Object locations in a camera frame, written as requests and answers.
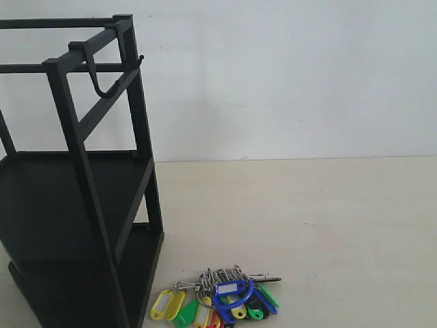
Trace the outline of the bunch of colourful key tags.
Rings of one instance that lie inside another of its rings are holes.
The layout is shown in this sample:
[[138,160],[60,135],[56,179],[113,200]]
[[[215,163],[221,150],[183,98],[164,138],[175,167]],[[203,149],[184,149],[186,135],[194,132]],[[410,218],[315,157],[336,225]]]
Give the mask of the bunch of colourful key tags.
[[237,264],[207,269],[195,281],[162,290],[150,318],[175,327],[234,327],[242,320],[263,321],[280,308],[266,284],[280,281],[269,274],[245,273]]

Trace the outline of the black metal shelf rack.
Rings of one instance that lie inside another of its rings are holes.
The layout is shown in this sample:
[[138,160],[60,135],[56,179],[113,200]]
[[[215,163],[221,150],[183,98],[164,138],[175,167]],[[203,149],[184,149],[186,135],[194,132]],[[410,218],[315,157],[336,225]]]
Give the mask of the black metal shelf rack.
[[130,14],[1,21],[3,30],[98,29],[85,41],[100,89],[121,82],[99,97],[83,54],[69,49],[1,66],[46,75],[67,145],[19,151],[1,124],[1,243],[43,327],[141,327],[145,318],[165,233],[141,66],[124,67],[115,32],[104,28],[124,19],[134,28]]

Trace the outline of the black front rack hook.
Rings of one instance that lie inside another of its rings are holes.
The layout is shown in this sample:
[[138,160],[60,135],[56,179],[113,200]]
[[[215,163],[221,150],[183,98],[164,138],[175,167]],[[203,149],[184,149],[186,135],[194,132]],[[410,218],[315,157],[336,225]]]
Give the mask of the black front rack hook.
[[114,84],[105,92],[100,89],[98,84],[96,63],[94,61],[94,54],[91,51],[91,44],[88,41],[74,41],[69,43],[68,48],[70,51],[79,51],[85,58],[86,65],[89,70],[89,76],[93,84],[94,90],[101,98],[111,98],[118,91],[120,86],[120,79],[117,79]]

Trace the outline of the black rack hook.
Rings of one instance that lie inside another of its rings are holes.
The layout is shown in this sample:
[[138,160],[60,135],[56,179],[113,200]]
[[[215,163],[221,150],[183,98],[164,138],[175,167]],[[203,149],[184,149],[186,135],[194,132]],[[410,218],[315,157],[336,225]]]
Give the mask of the black rack hook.
[[79,51],[85,58],[86,65],[89,70],[89,76],[93,84],[94,90],[101,98],[111,98],[118,91],[120,86],[120,79],[117,79],[114,84],[105,92],[100,89],[98,84],[96,63],[94,61],[94,54],[91,51],[91,44],[88,41],[74,41],[69,43],[68,48],[70,51]]
[[129,69],[138,68],[142,64],[144,56],[138,55],[132,20],[119,20],[116,23],[105,25],[104,28],[115,32],[120,59],[124,67]]

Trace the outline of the black rear rack hook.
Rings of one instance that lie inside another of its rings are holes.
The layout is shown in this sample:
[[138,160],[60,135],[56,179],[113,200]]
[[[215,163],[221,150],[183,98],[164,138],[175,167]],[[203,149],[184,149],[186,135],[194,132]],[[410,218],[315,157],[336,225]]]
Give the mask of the black rear rack hook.
[[138,55],[132,20],[119,20],[116,23],[105,25],[104,28],[115,32],[120,59],[124,67],[129,69],[138,68],[142,64],[144,56]]

